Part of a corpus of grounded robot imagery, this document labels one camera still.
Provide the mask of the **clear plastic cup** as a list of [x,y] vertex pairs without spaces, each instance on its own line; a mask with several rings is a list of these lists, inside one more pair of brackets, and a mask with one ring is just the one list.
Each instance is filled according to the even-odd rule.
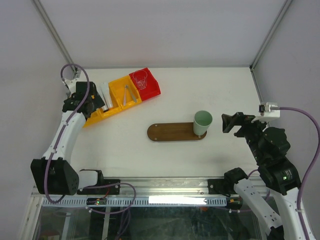
[[132,74],[133,79],[135,80],[137,87],[140,90],[143,90],[147,87],[147,77],[148,74],[145,70],[137,70]]

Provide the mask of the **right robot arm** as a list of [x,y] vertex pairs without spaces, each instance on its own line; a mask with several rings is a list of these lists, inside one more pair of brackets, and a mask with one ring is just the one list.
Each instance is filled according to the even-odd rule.
[[229,133],[235,126],[237,138],[244,138],[256,161],[257,170],[265,186],[270,190],[278,211],[274,211],[257,193],[249,176],[240,168],[227,171],[223,176],[223,187],[230,194],[237,193],[257,217],[268,240],[313,240],[298,193],[302,183],[296,167],[287,159],[291,145],[285,130],[267,127],[253,115],[237,112],[223,114],[222,131]]

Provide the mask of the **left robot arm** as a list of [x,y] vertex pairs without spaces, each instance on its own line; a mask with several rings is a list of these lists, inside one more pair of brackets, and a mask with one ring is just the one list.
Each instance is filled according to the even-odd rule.
[[72,196],[85,187],[96,195],[103,192],[105,182],[101,171],[75,171],[71,166],[72,151],[81,129],[103,105],[93,82],[76,83],[74,92],[63,103],[61,122],[48,150],[30,165],[40,194]]

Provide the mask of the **pale green cup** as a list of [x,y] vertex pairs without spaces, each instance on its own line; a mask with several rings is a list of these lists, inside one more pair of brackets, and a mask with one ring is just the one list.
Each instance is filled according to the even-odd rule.
[[200,110],[195,113],[193,118],[193,132],[197,136],[205,134],[212,124],[213,117],[206,110]]

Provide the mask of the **white toothpaste tube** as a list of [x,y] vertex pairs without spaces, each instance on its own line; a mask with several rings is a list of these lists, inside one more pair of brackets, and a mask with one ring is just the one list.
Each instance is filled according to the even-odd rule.
[[103,96],[103,99],[105,101],[107,108],[109,110],[112,109],[114,106],[113,106],[113,102],[112,102],[111,95],[110,95],[109,84],[107,82],[103,82],[100,85],[100,89],[101,89],[102,96]]

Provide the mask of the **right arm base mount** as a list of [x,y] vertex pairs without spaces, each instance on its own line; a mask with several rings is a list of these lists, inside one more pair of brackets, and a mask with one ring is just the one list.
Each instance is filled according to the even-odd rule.
[[208,179],[208,194],[230,197],[236,194],[234,185],[242,179],[248,179],[248,175],[240,167],[225,172],[223,178]]

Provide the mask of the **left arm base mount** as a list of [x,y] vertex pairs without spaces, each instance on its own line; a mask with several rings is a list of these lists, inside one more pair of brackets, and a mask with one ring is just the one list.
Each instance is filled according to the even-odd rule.
[[105,178],[101,170],[82,169],[78,172],[78,195],[119,195],[120,179]]

